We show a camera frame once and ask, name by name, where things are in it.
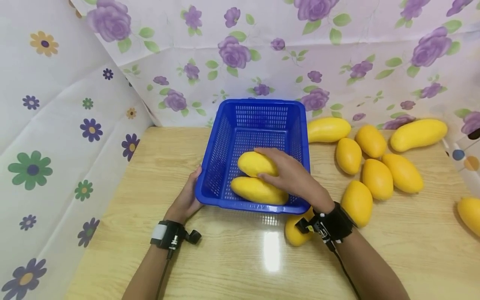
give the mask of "table surface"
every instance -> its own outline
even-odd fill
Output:
[[[154,225],[201,163],[204,128],[149,128],[89,244],[66,299],[120,299],[149,247]],[[335,144],[311,144],[312,175],[336,201],[352,178],[334,163]],[[412,299],[478,299],[480,240],[459,224],[456,202],[470,195],[440,144],[404,153],[425,188],[375,203],[362,234]],[[284,239],[285,215],[207,206],[188,223],[203,238],[184,243],[165,299],[355,299],[321,238]]]

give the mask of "purple rose print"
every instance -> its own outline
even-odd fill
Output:
[[[84,124],[80,125],[80,129],[84,131],[82,134],[83,137],[88,137],[89,142],[93,142],[95,139],[96,141],[100,140],[100,136],[103,135],[103,131],[100,130],[102,125],[97,123],[95,119],[84,119]]]
[[[159,85],[168,85],[169,82],[166,77],[163,76],[157,76],[153,79],[153,82]]]
[[[240,18],[240,10],[236,7],[232,7],[223,15],[225,18],[225,26],[227,28],[232,28],[237,25],[237,21]]]
[[[360,121],[361,119],[365,118],[367,115],[359,112],[358,114],[355,114],[352,118],[353,121]]]
[[[447,17],[453,16],[462,11],[465,6],[472,3],[473,0],[455,0],[452,3],[452,8],[447,11]]]
[[[433,98],[440,92],[441,89],[442,89],[442,85],[434,82],[432,83],[432,85],[427,86],[421,91],[420,99]]]
[[[185,67],[183,67],[183,71],[187,74],[188,79],[198,79],[198,73],[200,72],[198,67],[191,63],[187,63]]]
[[[305,106],[306,111],[318,110],[325,107],[330,95],[330,92],[327,92],[321,88],[316,88],[310,92],[310,94],[303,96],[301,102]]]
[[[275,51],[281,51],[285,49],[285,41],[282,38],[277,37],[270,42],[270,47]]]
[[[83,245],[84,248],[86,248],[88,246],[90,240],[93,237],[93,234],[95,233],[96,228],[98,227],[98,224],[100,224],[100,220],[95,221],[95,218],[92,218],[90,220],[90,223],[84,223],[84,229],[80,231],[77,235],[77,237],[80,239],[80,241],[78,242],[79,247]]]
[[[463,122],[465,124],[462,126],[462,133],[471,134],[472,132],[480,128],[480,112],[473,111],[469,113],[463,118]]]
[[[22,100],[24,101],[24,106],[28,109],[36,110],[36,108],[40,106],[40,100],[35,99],[35,96],[25,96]]]
[[[36,223],[36,216],[28,215],[24,216],[23,221],[20,222],[20,230],[27,231],[29,228],[32,228],[33,225]]]
[[[314,22],[326,17],[339,0],[294,0],[293,5],[299,9],[298,19]]]
[[[40,277],[45,275],[47,268],[44,268],[47,261],[42,259],[36,263],[36,258],[32,258],[27,267],[18,267],[13,272],[12,276],[14,279],[7,282],[2,288],[2,292],[8,291],[8,293],[3,296],[3,300],[10,300],[17,296],[16,300],[22,300],[25,298],[25,295],[29,290],[34,290],[40,284],[38,280]]]
[[[452,45],[452,39],[447,37],[447,33],[447,29],[442,26],[422,37],[413,49],[412,65],[430,67],[437,58],[445,55]]]
[[[404,110],[411,110],[417,103],[407,100],[400,103],[400,107]]]
[[[266,96],[270,93],[270,87],[266,86],[265,84],[258,84],[258,86],[254,87],[253,90],[257,96]]]
[[[218,43],[218,49],[223,62],[231,68],[245,69],[247,62],[252,59],[250,50],[240,45],[234,36],[227,36],[225,40]]]
[[[411,115],[401,115],[395,120],[388,121],[384,124],[383,129],[398,129],[400,126],[415,121],[415,117]]]
[[[308,78],[310,78],[312,82],[315,82],[315,83],[322,82],[322,75],[318,71],[311,71],[307,74],[307,76]]]
[[[183,14],[186,25],[193,30],[197,30],[198,27],[202,27],[202,21],[200,20],[201,16],[202,12],[198,11],[195,6],[191,6],[188,9],[188,12]]]
[[[368,60],[364,60],[361,63],[357,63],[351,69],[350,73],[351,78],[363,78],[373,68],[373,64]]]
[[[87,13],[88,26],[108,43],[127,38],[131,20],[127,6],[115,0],[97,0],[96,9]]]
[[[123,157],[126,157],[128,161],[132,159],[133,153],[137,149],[140,139],[137,139],[137,135],[134,133],[131,136],[125,135],[125,141],[121,142],[121,146],[125,148],[123,151]]]
[[[171,108],[173,111],[179,111],[187,108],[187,100],[185,100],[183,94],[174,89],[170,89],[168,91],[164,102],[165,106]]]
[[[410,21],[412,18],[417,18],[421,14],[421,8],[427,5],[430,0],[408,0],[405,3],[405,8],[400,15],[405,21]]]

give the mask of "hand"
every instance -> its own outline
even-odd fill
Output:
[[[305,199],[313,208],[325,214],[330,213],[335,204],[328,191],[319,184],[303,165],[276,148],[255,148],[255,152],[269,157],[278,170],[278,176],[258,174],[263,179],[289,194]]]
[[[187,183],[165,214],[164,220],[185,225],[187,219],[202,208],[203,204],[195,198],[195,184],[201,172],[202,167],[198,166],[197,169],[190,174]]]

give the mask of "mango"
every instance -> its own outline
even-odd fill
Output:
[[[260,178],[237,177],[230,184],[232,191],[249,201],[272,205],[285,205],[288,194]]]
[[[313,232],[308,232],[303,234],[298,230],[295,224],[300,221],[300,219],[305,218],[307,221],[310,221],[313,218],[313,208],[310,206],[310,209],[303,215],[291,215],[288,217],[285,222],[285,238],[290,243],[290,245],[298,247],[313,237]]]
[[[387,149],[387,141],[384,136],[372,125],[362,126],[357,132],[355,140],[371,158],[381,157]]]
[[[335,156],[338,166],[345,173],[355,175],[360,170],[361,149],[354,140],[345,137],[338,141]]]
[[[363,164],[362,182],[378,200],[388,200],[393,195],[393,178],[388,167],[373,158]]]
[[[239,169],[250,177],[258,177],[259,173],[278,176],[275,163],[263,154],[255,151],[245,152],[237,162]]]
[[[308,122],[308,142],[334,143],[347,137],[352,130],[350,124],[340,118],[321,118]]]
[[[372,193],[365,184],[352,180],[343,194],[341,206],[359,228],[365,227],[372,216]]]
[[[415,194],[423,189],[423,178],[417,168],[398,154],[384,154],[382,162],[392,173],[393,184],[404,192]]]
[[[463,223],[480,237],[480,199],[464,197],[456,208]]]
[[[425,147],[439,142],[445,137],[447,131],[447,125],[442,121],[418,120],[398,128],[390,137],[390,145],[398,152]]]

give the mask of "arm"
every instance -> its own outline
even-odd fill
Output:
[[[278,169],[277,177],[258,174],[265,182],[305,199],[317,212],[328,214],[334,209],[328,191],[296,159],[273,148],[255,151],[268,156]],[[362,299],[409,300],[395,272],[358,230],[354,228],[336,249]]]
[[[201,172],[202,168],[198,167],[195,172],[190,174],[187,183],[165,214],[164,220],[185,224],[187,219],[202,207],[200,202],[195,199],[194,194],[195,183]],[[122,300],[156,300],[158,284],[167,263],[167,253],[168,250],[150,245],[142,263],[128,284]],[[165,293],[169,273],[170,271],[166,270],[159,291],[160,299],[163,298]]]

